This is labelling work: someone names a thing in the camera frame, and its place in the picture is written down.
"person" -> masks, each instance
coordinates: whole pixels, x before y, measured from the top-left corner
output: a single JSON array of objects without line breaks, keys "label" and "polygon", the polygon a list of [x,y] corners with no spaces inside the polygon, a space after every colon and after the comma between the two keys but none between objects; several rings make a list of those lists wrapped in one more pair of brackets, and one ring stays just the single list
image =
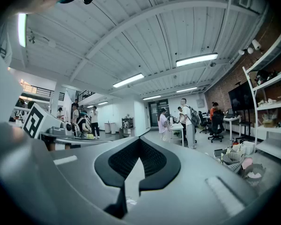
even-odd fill
[{"label": "person", "polygon": [[100,132],[99,132],[99,127],[98,127],[98,111],[96,106],[92,107],[92,112],[90,114],[91,116],[91,127],[92,127],[92,133],[94,135],[94,138],[96,138],[96,134],[95,134],[95,129],[96,129],[96,133],[97,133],[97,138],[100,138]]},{"label": "person", "polygon": [[59,120],[62,120],[62,117],[64,116],[64,115],[61,115],[61,111],[62,111],[62,108],[60,107],[58,109],[57,116],[56,116]]},{"label": "person", "polygon": [[185,121],[184,121],[184,115],[183,115],[183,110],[181,107],[178,107],[179,110],[179,118],[178,121],[181,123],[181,125],[183,126],[183,139],[186,140],[186,125],[185,125]]},{"label": "person", "polygon": [[77,99],[75,99],[75,102],[72,103],[72,108],[73,108],[74,105],[76,106],[77,109],[79,108],[78,100]]},{"label": "person", "polygon": [[[5,0],[0,6],[0,100],[2,94],[6,94],[11,101],[16,101],[21,95],[23,88],[15,79],[9,85],[5,79],[12,79],[7,70],[12,60],[12,47],[8,36],[8,18],[16,14],[32,14],[41,12],[52,7],[57,2],[67,3],[73,0]],[[15,105],[12,103],[0,103],[0,111],[12,111]],[[8,121],[9,113],[4,116],[0,113],[0,122]]]},{"label": "person", "polygon": [[85,120],[86,115],[87,114],[85,112],[81,112],[79,117],[76,119],[76,124],[78,125],[79,130],[81,132],[81,138],[86,137],[86,133],[90,133],[90,130],[85,125],[86,124],[86,120]]},{"label": "person", "polygon": [[184,121],[186,125],[187,145],[189,148],[195,149],[195,126],[191,122],[191,107],[186,104],[185,98],[181,99],[180,104],[183,107]]},{"label": "person", "polygon": [[212,116],[214,115],[214,112],[218,110],[218,103],[214,102],[212,103],[212,108],[210,109],[210,120],[212,120]]},{"label": "person", "polygon": [[71,120],[71,123],[76,123],[78,117],[79,117],[79,112],[77,110],[77,107],[76,105],[73,105],[73,118]]},{"label": "person", "polygon": [[162,108],[157,116],[158,129],[160,133],[160,139],[165,142],[170,142],[169,140],[169,123],[165,117],[165,109]]}]

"white shelf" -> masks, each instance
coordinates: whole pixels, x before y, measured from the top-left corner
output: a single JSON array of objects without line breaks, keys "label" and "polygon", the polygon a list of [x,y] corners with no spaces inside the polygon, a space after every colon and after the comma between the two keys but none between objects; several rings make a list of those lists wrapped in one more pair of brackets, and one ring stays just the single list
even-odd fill
[{"label": "white shelf", "polygon": [[25,107],[14,107],[14,109],[17,109],[17,110],[23,110],[23,111],[28,111],[28,112],[30,112],[30,109],[25,108]]},{"label": "white shelf", "polygon": [[279,74],[278,76],[272,78],[271,80],[269,80],[269,81],[267,81],[267,82],[265,82],[265,83],[263,83],[263,84],[257,86],[256,88],[253,88],[252,90],[253,90],[253,91],[256,91],[256,90],[261,89],[261,88],[266,88],[266,87],[268,87],[269,85],[271,85],[271,84],[273,84],[273,83],[276,83],[276,82],[278,82],[278,81],[280,81],[280,80],[281,80],[281,74]]},{"label": "white shelf", "polygon": [[256,148],[281,159],[281,140],[267,138],[257,144]]},{"label": "white shelf", "polygon": [[274,104],[270,104],[270,105],[260,106],[257,108],[257,110],[259,111],[259,110],[273,109],[278,107],[281,107],[281,101],[275,102]]},{"label": "white shelf", "polygon": [[261,131],[271,132],[271,133],[281,133],[281,127],[274,128],[274,127],[259,126],[257,129]]},{"label": "white shelf", "polygon": [[281,34],[267,52],[256,61],[246,72],[259,71],[271,63],[281,53]]}]

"black shirt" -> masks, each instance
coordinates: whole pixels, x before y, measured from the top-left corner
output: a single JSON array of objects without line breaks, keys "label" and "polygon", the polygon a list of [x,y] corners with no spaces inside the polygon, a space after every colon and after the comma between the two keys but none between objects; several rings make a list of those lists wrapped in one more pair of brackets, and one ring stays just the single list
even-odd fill
[{"label": "black shirt", "polygon": [[85,121],[85,118],[82,118],[82,119],[81,119],[81,118],[82,118],[82,117],[78,117],[78,118],[76,119],[76,123],[77,123],[77,125],[79,126],[80,131],[83,132],[83,130],[82,130],[82,124],[85,123],[86,121]]},{"label": "black shirt", "polygon": [[72,103],[72,107],[73,107],[74,105],[76,105],[76,107],[77,107],[77,109],[78,109],[78,107],[79,107],[78,103]]}]

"black office chair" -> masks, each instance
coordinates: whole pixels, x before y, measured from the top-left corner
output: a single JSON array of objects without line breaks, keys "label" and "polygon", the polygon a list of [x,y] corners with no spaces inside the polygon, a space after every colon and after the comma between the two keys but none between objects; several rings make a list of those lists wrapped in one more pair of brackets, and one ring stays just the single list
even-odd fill
[{"label": "black office chair", "polygon": [[224,119],[224,114],[216,114],[212,116],[211,130],[213,132],[213,135],[208,137],[208,139],[212,138],[211,140],[212,143],[214,139],[218,139],[220,140],[220,142],[222,142],[222,138],[224,138],[224,136],[219,135],[224,129],[223,119]]},{"label": "black office chair", "polygon": [[204,121],[203,114],[200,111],[199,111],[199,117],[201,121],[200,125],[205,128],[201,130],[200,133],[205,131],[205,134],[207,134],[208,126],[211,124],[211,122]]}]

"monitor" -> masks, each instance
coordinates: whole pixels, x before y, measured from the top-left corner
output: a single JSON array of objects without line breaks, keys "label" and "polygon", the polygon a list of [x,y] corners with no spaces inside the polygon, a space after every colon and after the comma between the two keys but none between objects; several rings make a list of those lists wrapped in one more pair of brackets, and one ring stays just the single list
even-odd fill
[{"label": "monitor", "polygon": [[239,85],[228,92],[233,111],[247,110],[254,108],[254,101],[249,82]]}]

